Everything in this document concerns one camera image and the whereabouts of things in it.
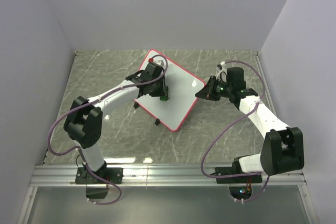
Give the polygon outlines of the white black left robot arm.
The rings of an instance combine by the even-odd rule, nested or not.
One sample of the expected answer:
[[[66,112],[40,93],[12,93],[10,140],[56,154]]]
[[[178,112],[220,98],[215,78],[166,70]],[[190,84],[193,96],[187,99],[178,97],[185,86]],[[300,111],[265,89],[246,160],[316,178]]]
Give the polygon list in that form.
[[[124,103],[142,96],[168,97],[165,82],[167,64],[149,62],[144,70],[126,77],[118,86],[95,97],[77,97],[64,123],[64,130],[79,148],[82,165],[94,183],[109,179],[107,164],[102,157],[98,141],[102,132],[104,116]]]

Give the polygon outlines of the pink-framed whiteboard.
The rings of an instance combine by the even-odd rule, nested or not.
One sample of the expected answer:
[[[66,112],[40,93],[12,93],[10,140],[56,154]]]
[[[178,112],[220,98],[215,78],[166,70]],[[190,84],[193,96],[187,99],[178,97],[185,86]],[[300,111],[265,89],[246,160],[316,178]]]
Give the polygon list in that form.
[[[164,101],[145,95],[135,102],[169,130],[176,132],[194,107],[197,101],[195,94],[205,87],[205,82],[170,58],[167,62],[165,81],[168,99]]]

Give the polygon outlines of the green bone-shaped eraser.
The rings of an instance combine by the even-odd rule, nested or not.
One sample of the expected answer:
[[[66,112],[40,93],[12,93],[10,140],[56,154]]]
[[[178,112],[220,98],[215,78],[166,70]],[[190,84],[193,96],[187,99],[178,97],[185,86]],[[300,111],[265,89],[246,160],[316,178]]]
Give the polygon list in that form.
[[[160,101],[167,101],[169,97],[167,95],[160,96]]]

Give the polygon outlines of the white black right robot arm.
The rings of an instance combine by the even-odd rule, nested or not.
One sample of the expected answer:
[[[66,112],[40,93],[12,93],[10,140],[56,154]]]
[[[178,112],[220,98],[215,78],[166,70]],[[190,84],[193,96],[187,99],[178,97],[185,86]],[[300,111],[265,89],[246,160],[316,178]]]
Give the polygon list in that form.
[[[227,98],[248,118],[264,138],[261,152],[234,159],[232,172],[221,175],[238,182],[262,173],[268,176],[300,170],[304,167],[303,133],[298,127],[290,127],[262,102],[254,89],[246,87],[241,67],[222,69],[211,76],[207,84],[195,95],[197,98],[219,101]]]

